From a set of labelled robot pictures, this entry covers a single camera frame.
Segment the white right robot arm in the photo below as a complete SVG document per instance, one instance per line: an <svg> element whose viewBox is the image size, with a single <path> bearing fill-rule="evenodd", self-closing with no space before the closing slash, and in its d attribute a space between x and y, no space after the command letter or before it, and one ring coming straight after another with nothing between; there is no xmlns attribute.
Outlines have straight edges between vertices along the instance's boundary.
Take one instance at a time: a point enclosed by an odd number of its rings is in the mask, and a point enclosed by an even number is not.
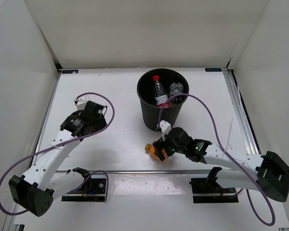
<svg viewBox="0 0 289 231"><path fill-rule="evenodd" d="M165 161L174 153L183 154L196 163L217 165L207 177L207 188L218 192L222 188L243 188L262 191L272 200L285 202L289 194L289 166L271 151L265 155L224 152L218 145L193 139L182 128L172 128L153 142L149 153Z"/></svg>

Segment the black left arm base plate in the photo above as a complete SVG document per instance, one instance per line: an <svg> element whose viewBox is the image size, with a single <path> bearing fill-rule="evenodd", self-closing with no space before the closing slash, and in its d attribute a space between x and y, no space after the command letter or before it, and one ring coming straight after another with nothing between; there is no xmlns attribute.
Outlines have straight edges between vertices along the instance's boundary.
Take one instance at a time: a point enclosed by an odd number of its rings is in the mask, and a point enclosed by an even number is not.
<svg viewBox="0 0 289 231"><path fill-rule="evenodd" d="M108 176L98 172L91 176L80 189L61 197L62 202L105 202L108 195Z"/></svg>

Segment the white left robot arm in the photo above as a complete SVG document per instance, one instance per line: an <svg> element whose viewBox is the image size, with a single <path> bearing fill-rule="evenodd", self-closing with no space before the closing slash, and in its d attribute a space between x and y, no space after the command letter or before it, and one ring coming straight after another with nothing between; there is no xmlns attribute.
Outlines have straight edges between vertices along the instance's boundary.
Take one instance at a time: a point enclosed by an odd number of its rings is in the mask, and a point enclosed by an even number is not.
<svg viewBox="0 0 289 231"><path fill-rule="evenodd" d="M12 176L9 187L13 200L37 217L44 215L53 201L69 192L88 193L93 190L89 171L80 167L53 178L59 166L82 142L106 127L103 110L107 107L92 101L77 106L60 126L51 150L44 152L22 176Z"/></svg>

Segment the clear unlabelled plastic bottle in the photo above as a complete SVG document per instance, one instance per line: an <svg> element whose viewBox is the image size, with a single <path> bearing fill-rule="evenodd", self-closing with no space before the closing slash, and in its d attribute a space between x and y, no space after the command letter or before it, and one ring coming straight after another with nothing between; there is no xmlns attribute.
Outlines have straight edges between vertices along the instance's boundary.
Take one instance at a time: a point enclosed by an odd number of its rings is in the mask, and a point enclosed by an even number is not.
<svg viewBox="0 0 289 231"><path fill-rule="evenodd" d="M172 83L170 85L170 95L173 103L180 103L183 100L183 96L178 96L178 94L182 94L184 90L184 86L181 83Z"/></svg>

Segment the orange juice bottle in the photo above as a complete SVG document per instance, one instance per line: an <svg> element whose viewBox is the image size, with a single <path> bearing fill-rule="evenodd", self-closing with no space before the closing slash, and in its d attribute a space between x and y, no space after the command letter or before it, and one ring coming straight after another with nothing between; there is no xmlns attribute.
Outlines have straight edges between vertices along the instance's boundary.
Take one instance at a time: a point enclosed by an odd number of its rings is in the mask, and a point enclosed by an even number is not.
<svg viewBox="0 0 289 231"><path fill-rule="evenodd" d="M167 156L165 149L161 150L162 154L158 154L157 151L155 150L154 146L149 144L149 143L145 146L145 151L147 153L149 153L152 158L154 158L160 162L164 162L165 160L168 159L168 156Z"/></svg>

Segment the red label water bottle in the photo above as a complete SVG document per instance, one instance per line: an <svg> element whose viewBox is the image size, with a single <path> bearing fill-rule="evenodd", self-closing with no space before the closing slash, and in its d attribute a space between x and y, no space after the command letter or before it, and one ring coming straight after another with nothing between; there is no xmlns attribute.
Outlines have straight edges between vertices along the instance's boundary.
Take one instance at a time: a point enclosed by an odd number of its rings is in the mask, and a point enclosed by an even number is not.
<svg viewBox="0 0 289 231"><path fill-rule="evenodd" d="M152 80L154 82L153 95L156 101L156 106L157 107L164 106L165 108L170 108L170 103L166 102L168 100L168 95L159 80L159 76L158 75L153 76Z"/></svg>

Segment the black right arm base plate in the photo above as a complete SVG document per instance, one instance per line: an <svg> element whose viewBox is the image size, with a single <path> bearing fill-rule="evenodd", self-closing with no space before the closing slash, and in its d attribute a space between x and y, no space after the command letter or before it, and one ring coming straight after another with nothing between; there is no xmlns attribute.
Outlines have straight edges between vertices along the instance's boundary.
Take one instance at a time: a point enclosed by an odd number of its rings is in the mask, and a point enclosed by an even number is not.
<svg viewBox="0 0 289 231"><path fill-rule="evenodd" d="M194 204L238 203L236 188L223 188L206 174L195 175L189 182Z"/></svg>

